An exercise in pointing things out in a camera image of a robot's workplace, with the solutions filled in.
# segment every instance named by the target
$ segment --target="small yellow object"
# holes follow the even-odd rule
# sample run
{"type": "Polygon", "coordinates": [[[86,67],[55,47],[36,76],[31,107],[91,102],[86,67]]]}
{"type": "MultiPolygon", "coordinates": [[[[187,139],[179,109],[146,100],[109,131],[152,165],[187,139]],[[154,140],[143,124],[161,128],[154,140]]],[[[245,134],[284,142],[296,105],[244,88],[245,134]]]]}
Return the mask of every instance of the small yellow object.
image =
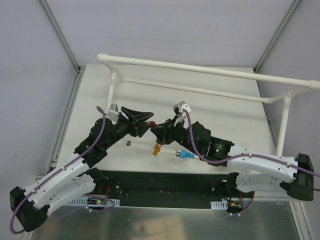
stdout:
{"type": "Polygon", "coordinates": [[[154,146],[153,155],[157,156],[160,151],[161,151],[161,144],[156,144],[154,146]]]}

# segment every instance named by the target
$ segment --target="orange wire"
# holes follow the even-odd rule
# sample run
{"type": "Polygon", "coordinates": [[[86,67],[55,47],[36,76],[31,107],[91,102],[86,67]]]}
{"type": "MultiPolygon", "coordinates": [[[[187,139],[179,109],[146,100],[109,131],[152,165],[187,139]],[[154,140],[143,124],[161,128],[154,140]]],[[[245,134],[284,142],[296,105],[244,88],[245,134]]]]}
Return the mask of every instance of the orange wire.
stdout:
{"type": "Polygon", "coordinates": [[[105,193],[105,198],[107,198],[108,197],[108,193],[110,192],[110,187],[109,186],[107,186],[107,188],[106,188],[106,193],[105,193]]]}

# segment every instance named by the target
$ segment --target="gray wall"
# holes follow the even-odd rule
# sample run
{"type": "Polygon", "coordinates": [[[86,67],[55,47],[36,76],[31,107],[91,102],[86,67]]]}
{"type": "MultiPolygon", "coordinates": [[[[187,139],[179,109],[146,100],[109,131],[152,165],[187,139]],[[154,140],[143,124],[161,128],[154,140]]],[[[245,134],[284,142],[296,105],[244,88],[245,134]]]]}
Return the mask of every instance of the gray wall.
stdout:
{"type": "MultiPolygon", "coordinates": [[[[320,1],[304,0],[289,22],[260,74],[320,80],[320,1]]],[[[266,97],[281,94],[289,86],[260,83],[266,97]]],[[[268,106],[273,132],[278,139],[282,102],[268,106]]],[[[283,155],[308,154],[315,172],[320,173],[320,92],[305,93],[293,99],[285,138],[283,155]]],[[[320,180],[314,179],[316,188],[320,180]]],[[[305,207],[315,239],[320,239],[320,193],[305,207]]]]}
{"type": "Polygon", "coordinates": [[[44,174],[75,71],[38,1],[1,1],[0,33],[0,239],[11,240],[9,191],[44,174]]]}

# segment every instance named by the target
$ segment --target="white table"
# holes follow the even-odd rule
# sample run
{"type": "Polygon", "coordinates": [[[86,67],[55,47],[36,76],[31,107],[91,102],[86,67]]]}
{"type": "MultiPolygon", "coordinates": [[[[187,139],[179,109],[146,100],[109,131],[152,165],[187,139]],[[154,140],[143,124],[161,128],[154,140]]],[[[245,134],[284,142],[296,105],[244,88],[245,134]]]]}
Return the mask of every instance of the white table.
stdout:
{"type": "MultiPolygon", "coordinates": [[[[136,65],[117,67],[125,75],[134,78],[260,96],[257,83],[252,80],[136,65]]],[[[252,68],[226,69],[253,72],[252,68]]],[[[109,82],[110,71],[107,67],[86,66],[59,154],[58,165],[88,136],[95,121],[102,117],[96,106],[107,110],[109,82]]],[[[181,101],[190,105],[192,122],[199,121],[211,130],[212,136],[252,150],[275,154],[276,149],[262,103],[127,82],[119,82],[115,86],[113,98],[113,103],[118,104],[119,109],[124,106],[137,111],[153,112],[154,117],[151,120],[156,123],[173,118],[173,105],[181,101]]],[[[155,140],[156,137],[150,131],[142,138],[128,135],[108,149],[107,157],[96,167],[101,170],[167,173],[252,173],[247,169],[214,167],[195,159],[176,158],[175,151],[183,149],[177,143],[162,146],[158,156],[154,156],[152,153],[155,140]],[[132,142],[130,147],[125,145],[127,140],[132,142]]]]}

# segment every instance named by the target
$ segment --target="wire connector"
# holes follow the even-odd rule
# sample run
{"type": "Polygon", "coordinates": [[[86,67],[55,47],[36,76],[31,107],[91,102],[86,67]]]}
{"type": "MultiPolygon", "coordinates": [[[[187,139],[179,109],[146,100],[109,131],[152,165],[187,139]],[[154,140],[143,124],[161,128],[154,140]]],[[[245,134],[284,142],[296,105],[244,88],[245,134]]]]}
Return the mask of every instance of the wire connector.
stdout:
{"type": "Polygon", "coordinates": [[[186,150],[177,150],[175,152],[175,156],[177,158],[181,158],[181,159],[185,159],[185,158],[190,158],[190,159],[194,159],[195,158],[195,154],[190,152],[190,151],[186,151],[186,150]]]}

